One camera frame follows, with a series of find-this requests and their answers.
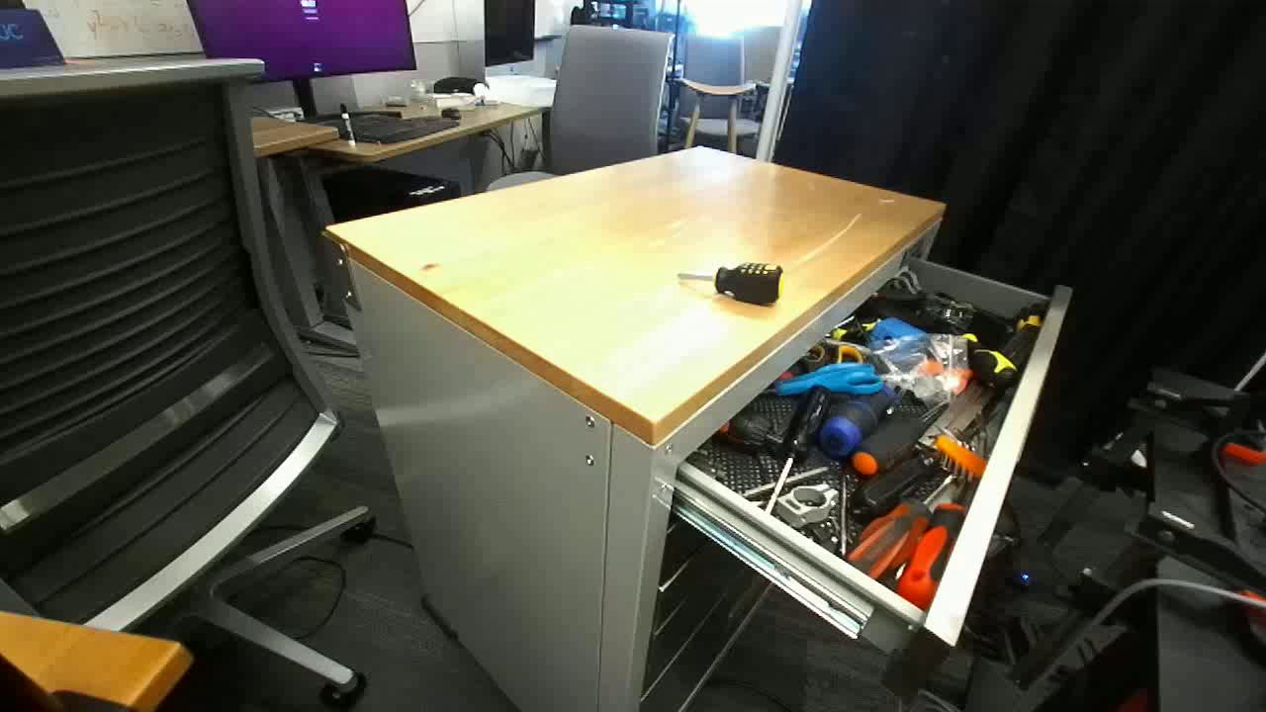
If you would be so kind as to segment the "black mesh office chair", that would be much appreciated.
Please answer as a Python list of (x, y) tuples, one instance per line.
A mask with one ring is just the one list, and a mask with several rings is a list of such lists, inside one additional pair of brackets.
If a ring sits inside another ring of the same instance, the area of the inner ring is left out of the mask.
[(0, 585), (18, 614), (105, 631), (183, 605), (313, 671), (365, 676), (229, 588), (327, 536), (247, 531), (335, 435), (274, 284), (251, 58), (0, 73)]

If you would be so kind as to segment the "black keyboard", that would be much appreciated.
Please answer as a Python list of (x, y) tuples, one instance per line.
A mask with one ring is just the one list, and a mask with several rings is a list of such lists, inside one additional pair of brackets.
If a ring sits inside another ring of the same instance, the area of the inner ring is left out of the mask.
[(340, 129), (340, 137), (357, 137), (357, 141), (406, 141), (406, 137), (449, 129), (457, 126), (457, 118), (335, 114), (332, 126)]

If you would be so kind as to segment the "purple computer monitor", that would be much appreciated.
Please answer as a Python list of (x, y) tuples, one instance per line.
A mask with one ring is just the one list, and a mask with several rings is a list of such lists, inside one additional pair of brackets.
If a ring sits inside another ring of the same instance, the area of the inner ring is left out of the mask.
[(200, 50), (261, 58), (270, 80), (406, 69), (402, 0), (185, 0)]

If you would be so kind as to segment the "orange handled pliers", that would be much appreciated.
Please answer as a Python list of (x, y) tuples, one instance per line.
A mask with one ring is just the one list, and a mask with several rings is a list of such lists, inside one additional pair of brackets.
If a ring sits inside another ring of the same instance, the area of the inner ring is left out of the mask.
[(961, 506), (924, 510), (900, 503), (859, 532), (848, 561), (924, 607), (940, 585), (961, 518)]

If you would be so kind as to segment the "black stubby screwdriver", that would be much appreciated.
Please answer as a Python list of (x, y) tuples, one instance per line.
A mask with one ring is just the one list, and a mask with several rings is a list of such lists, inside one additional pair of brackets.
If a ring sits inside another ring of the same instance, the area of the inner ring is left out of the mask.
[(742, 261), (742, 265), (717, 265), (717, 269), (683, 269), (683, 280), (710, 284), (718, 298), (742, 305), (774, 305), (779, 299), (779, 265)]

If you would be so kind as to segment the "black curtain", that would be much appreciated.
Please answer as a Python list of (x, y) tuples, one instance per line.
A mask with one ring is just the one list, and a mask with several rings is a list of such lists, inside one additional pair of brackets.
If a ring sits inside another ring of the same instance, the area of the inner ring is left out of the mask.
[(940, 261), (1072, 292), (1053, 454), (1266, 346), (1266, 0), (809, 0), (774, 158), (936, 196)]

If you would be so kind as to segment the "grey metal tool drawer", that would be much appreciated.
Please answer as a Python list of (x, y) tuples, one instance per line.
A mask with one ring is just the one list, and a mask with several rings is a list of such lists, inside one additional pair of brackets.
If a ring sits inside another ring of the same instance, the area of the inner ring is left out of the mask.
[[(832, 630), (874, 648), (950, 648), (968, 618), (1011, 466), (1049, 381), (1072, 298), (1027, 292), (933, 261), (842, 299), (800, 336), (784, 373), (710, 441), (683, 457), (673, 514)], [(936, 422), (883, 476), (832, 457), (817, 428), (853, 395), (774, 395), (821, 365), (870, 365), (865, 395), (887, 422), (906, 404)], [(924, 607), (848, 561), (859, 532), (895, 506), (961, 506), (940, 585)]]

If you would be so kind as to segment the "orange black screwdriver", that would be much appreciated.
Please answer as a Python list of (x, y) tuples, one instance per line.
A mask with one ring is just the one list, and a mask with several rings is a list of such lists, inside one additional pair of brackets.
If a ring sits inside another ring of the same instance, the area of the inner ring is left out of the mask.
[(933, 422), (940, 407), (906, 404), (887, 422), (877, 422), (862, 448), (850, 454), (850, 470), (862, 480), (883, 476), (895, 457), (900, 457)]

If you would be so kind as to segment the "blue plastic tool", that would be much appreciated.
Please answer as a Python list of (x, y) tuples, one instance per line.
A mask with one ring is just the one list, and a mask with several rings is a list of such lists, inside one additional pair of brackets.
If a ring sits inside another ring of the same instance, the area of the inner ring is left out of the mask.
[(870, 365), (821, 365), (774, 385), (774, 395), (809, 395), (809, 390), (865, 399), (883, 390), (883, 374)]

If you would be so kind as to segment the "wooden chair in background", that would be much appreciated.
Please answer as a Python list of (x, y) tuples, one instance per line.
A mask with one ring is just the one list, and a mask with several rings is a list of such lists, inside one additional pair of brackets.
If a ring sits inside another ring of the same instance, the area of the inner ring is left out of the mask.
[(772, 46), (757, 31), (688, 35), (680, 80), (680, 141), (753, 153), (772, 91)]

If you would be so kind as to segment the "grey fabric office chair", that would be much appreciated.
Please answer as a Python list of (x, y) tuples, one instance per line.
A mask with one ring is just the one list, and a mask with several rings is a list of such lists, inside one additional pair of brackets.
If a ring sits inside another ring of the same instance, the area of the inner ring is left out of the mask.
[(560, 39), (542, 160), (494, 176), (494, 189), (647, 158), (655, 151), (669, 46), (669, 31), (573, 22)]

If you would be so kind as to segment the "wooden office desk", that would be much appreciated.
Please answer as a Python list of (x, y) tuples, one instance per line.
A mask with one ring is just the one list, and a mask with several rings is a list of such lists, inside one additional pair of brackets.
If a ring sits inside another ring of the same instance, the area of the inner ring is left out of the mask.
[(532, 118), (532, 108), (517, 101), (484, 101), (457, 112), (455, 118), (402, 118), (402, 122), (377, 122), (370, 129), (357, 129), (345, 137), (335, 126), (323, 122), (280, 122), (280, 118), (251, 118), (251, 153), (275, 158), (295, 151), (332, 153), (340, 160), (386, 160), (414, 151), (448, 145), (457, 137), (489, 133), (507, 122)]

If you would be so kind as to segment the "grey cabinet with wooden top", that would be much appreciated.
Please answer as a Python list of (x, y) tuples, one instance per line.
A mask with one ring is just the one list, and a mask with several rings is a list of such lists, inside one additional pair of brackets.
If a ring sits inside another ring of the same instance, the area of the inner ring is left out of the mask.
[[(936, 222), (677, 151), (327, 229), (422, 597), (517, 712), (635, 712), (680, 457)], [(774, 305), (683, 280), (742, 261)]]

